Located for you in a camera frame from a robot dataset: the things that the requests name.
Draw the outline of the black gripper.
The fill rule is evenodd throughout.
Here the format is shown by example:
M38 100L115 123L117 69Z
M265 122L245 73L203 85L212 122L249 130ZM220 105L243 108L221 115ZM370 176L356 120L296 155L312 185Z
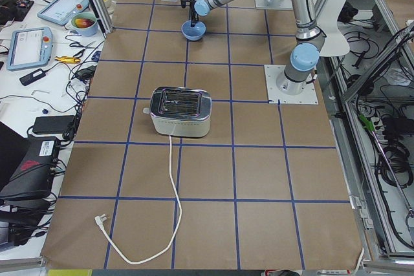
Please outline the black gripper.
M195 11L195 0L180 0L181 8L188 8L188 19L191 22L191 27L194 27L199 22L199 15Z

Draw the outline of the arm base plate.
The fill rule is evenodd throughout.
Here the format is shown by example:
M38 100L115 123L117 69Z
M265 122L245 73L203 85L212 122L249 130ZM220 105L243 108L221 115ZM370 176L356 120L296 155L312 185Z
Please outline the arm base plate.
M264 65L268 102L271 104L317 105L318 97L312 74L293 82L285 76L285 65Z
M255 4L262 10L293 10L291 0L255 0Z

